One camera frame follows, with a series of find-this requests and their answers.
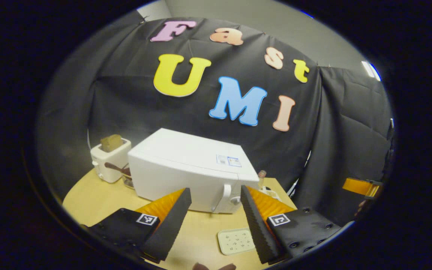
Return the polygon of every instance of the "bottle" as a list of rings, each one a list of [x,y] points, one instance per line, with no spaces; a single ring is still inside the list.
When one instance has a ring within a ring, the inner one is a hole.
[[[259,178],[258,186],[259,186],[259,188],[263,187],[263,181],[264,181],[265,177],[266,177],[266,171],[259,171],[259,173],[258,173],[258,178]]]

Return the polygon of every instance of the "orange object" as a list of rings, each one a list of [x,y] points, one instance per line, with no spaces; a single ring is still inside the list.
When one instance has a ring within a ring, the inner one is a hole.
[[[354,178],[346,178],[343,189],[355,192],[367,197],[374,197],[379,190],[379,186],[369,181],[362,181]]]
[[[259,192],[254,188],[247,187],[247,189],[249,190],[249,193],[251,194],[254,204],[256,205],[259,214],[261,215],[262,220],[264,221],[264,224],[266,224],[266,227],[268,228],[269,232],[271,232],[271,229],[269,228],[269,225],[266,222],[268,217],[278,215],[278,214],[284,214],[296,210],[278,201],[277,199],[271,198],[271,196],[269,195]]]
[[[176,203],[178,198],[181,196],[185,189],[180,189],[173,193],[170,193],[162,198],[159,198],[141,208],[135,210],[136,212],[156,216],[159,218],[160,222],[156,227],[156,230],[163,223],[164,219],[167,217],[170,210],[173,208],[173,205]]]

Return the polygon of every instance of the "wooden table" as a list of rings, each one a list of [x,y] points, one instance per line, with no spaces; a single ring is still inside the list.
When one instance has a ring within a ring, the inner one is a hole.
[[[263,185],[275,191],[283,203],[296,209],[275,178],[264,178]],[[136,210],[149,202],[138,197],[133,189],[127,188],[121,179],[107,183],[99,179],[92,169],[71,188],[64,198],[63,207],[79,224],[93,226],[122,207]],[[242,206],[233,214],[189,210],[166,260],[159,264],[147,262],[169,270],[191,270],[195,263],[206,265],[210,270],[230,263],[240,270],[267,268],[267,263],[261,264],[259,261],[255,249],[232,256],[221,253],[218,232],[247,227]]]

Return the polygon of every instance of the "blue letter m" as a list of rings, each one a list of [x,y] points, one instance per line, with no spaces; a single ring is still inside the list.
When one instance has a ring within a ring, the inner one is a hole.
[[[221,91],[214,109],[209,111],[209,116],[225,119],[228,114],[225,112],[226,104],[229,107],[229,117],[235,120],[240,117],[240,122],[245,125],[256,126],[258,124],[258,112],[261,102],[266,97],[267,92],[259,87],[253,87],[244,97],[241,97],[240,85],[236,79],[231,77],[219,77]]]

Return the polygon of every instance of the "white microwave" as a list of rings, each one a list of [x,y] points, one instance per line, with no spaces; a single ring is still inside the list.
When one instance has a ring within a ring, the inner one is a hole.
[[[161,128],[128,153],[138,196],[157,200],[190,188],[190,210],[234,213],[241,185],[258,188],[259,178],[240,145]]]

